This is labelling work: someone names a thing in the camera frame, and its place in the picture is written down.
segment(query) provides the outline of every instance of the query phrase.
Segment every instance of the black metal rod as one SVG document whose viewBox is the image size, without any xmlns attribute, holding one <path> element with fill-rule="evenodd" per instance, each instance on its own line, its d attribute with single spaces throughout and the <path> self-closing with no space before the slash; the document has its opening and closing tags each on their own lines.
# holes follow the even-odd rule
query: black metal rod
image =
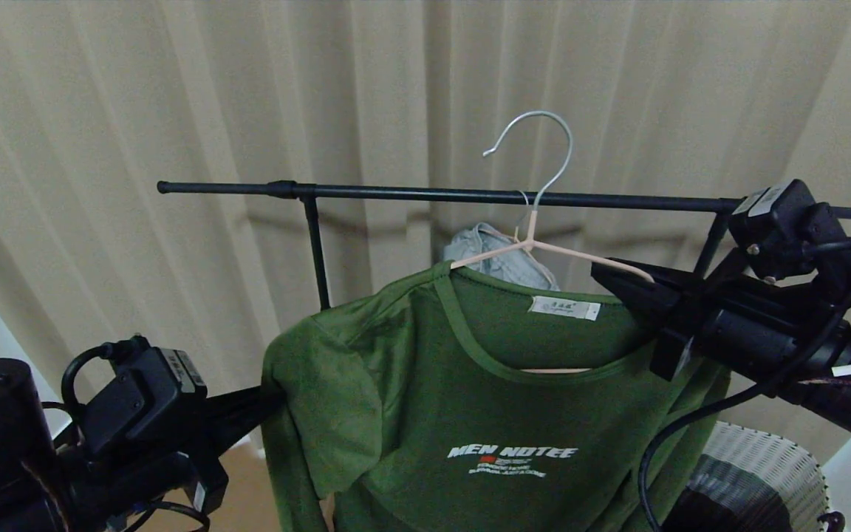
<svg viewBox="0 0 851 532">
<path fill-rule="evenodd" d="M 695 273 L 698 273 L 699 276 L 704 276 L 711 267 L 715 253 L 718 252 L 718 246 L 727 233 L 727 222 L 730 219 L 730 213 L 719 212 L 715 216 L 715 221 L 711 223 L 711 228 L 708 229 L 708 238 L 705 240 L 705 247 L 702 248 L 702 253 L 698 256 L 698 262 L 695 262 Z"/>
<path fill-rule="evenodd" d="M 321 245 L 321 218 L 317 212 L 317 198 L 305 196 L 301 201 L 304 203 L 307 232 L 310 234 L 310 253 L 314 257 L 317 294 L 321 299 L 321 310 L 327 310 L 330 309 L 330 293 L 327 292 L 327 269 L 324 268 L 324 246 Z"/>
<path fill-rule="evenodd" d="M 500 203 L 524 205 L 518 191 L 480 191 L 472 188 L 409 188 L 408 186 L 310 185 L 294 181 L 266 184 L 170 183 L 158 182 L 157 191 L 202 194 L 256 194 L 275 198 L 354 198 L 365 200 L 406 200 L 420 202 Z M 526 192 L 532 197 L 536 192 Z M 620 208 L 688 212 L 733 212 L 741 199 L 629 196 L 619 194 L 544 193 L 540 205 L 571 208 Z M 851 219 L 851 208 L 833 208 L 841 219 Z"/>
</svg>

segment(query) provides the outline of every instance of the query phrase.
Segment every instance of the green shirt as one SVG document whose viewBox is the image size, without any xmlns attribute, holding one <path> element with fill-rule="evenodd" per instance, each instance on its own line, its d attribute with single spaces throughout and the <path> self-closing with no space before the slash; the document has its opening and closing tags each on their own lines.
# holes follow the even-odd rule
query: green shirt
<svg viewBox="0 0 851 532">
<path fill-rule="evenodd" d="M 698 360 L 668 383 L 648 370 L 652 346 L 614 297 L 530 289 L 449 262 L 304 319 L 264 357 L 264 390 L 287 394 L 262 426 L 281 524 L 324 531 L 317 501 L 335 493 L 338 532 L 647 530 L 642 451 L 728 383 Z M 518 369 L 531 367 L 593 369 Z M 659 516 L 714 421 L 655 455 Z"/>
</svg>

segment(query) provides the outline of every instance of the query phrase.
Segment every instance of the neckline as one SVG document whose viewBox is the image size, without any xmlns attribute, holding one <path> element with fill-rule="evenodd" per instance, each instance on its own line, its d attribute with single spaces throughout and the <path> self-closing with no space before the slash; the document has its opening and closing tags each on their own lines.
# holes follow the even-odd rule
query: neckline
<svg viewBox="0 0 851 532">
<path fill-rule="evenodd" d="M 541 290 L 534 287 L 526 287 L 514 283 L 503 282 L 496 277 L 487 276 L 485 273 L 476 272 L 470 268 L 458 268 L 455 273 L 452 273 L 452 261 L 446 260 L 436 265 L 435 276 L 433 280 L 439 300 L 442 302 L 442 309 L 445 311 L 445 317 L 452 327 L 452 333 L 455 334 L 456 340 L 472 361 L 479 364 L 483 370 L 488 371 L 496 377 L 504 378 L 507 381 L 514 383 L 536 384 L 536 385 L 570 385 L 579 383 L 590 383 L 590 381 L 598 381 L 605 377 L 610 377 L 614 374 L 624 371 L 625 369 L 634 366 L 641 358 L 638 355 L 644 354 L 644 347 L 635 348 L 629 353 L 623 355 L 618 360 L 604 364 L 604 366 L 595 367 L 589 371 L 582 373 L 571 374 L 539 374 L 527 373 L 520 369 L 505 366 L 493 357 L 488 351 L 482 347 L 476 340 L 475 335 L 468 326 L 462 305 L 459 303 L 458 294 L 455 293 L 455 287 L 452 285 L 452 275 L 464 276 L 471 282 L 480 283 L 493 287 L 497 290 L 505 290 L 509 293 L 522 294 L 523 296 L 551 296 L 558 294 L 562 299 L 572 299 L 574 301 L 591 301 L 601 303 L 602 305 L 621 305 L 618 299 L 612 296 L 598 296 L 598 294 L 588 293 L 568 293 L 568 292 L 553 292 L 553 290 Z"/>
</svg>

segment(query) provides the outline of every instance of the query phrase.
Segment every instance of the gray garment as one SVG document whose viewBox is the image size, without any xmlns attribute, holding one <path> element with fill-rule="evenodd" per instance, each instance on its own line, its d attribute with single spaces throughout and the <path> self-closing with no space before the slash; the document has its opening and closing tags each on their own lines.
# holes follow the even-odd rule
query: gray garment
<svg viewBox="0 0 851 532">
<path fill-rule="evenodd" d="M 462 260 L 487 251 L 501 249 L 517 243 L 517 240 L 499 232 L 485 222 L 471 229 L 465 229 L 453 236 L 452 242 L 442 250 L 442 260 Z M 496 277 L 503 282 L 527 287 L 539 287 L 542 290 L 556 290 L 557 279 L 537 259 L 526 250 L 516 250 L 504 255 L 493 256 L 481 262 L 469 264 L 468 268 L 487 276 Z"/>
</svg>

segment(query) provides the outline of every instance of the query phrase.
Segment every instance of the curtain fold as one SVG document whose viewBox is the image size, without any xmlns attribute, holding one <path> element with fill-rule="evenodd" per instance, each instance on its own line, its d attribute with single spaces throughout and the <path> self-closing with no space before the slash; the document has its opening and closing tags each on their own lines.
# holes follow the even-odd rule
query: curtain fold
<svg viewBox="0 0 851 532">
<path fill-rule="evenodd" d="M 851 205 L 851 3 L 0 4 L 0 313 L 52 385 L 137 331 L 189 351 L 213 393 L 257 384 L 267 343 L 318 309 L 301 203 L 157 180 L 534 189 L 563 158 L 554 124 L 482 152 L 539 108 L 577 140 L 553 191 L 739 197 L 800 178 Z M 522 214 L 318 203 L 335 304 Z M 548 208 L 539 233 L 690 268 L 711 218 Z M 587 264 L 540 259 L 595 289 Z M 90 366 L 84 397 L 109 374 Z M 820 458 L 844 442 L 777 401 L 728 416 Z"/>
</svg>

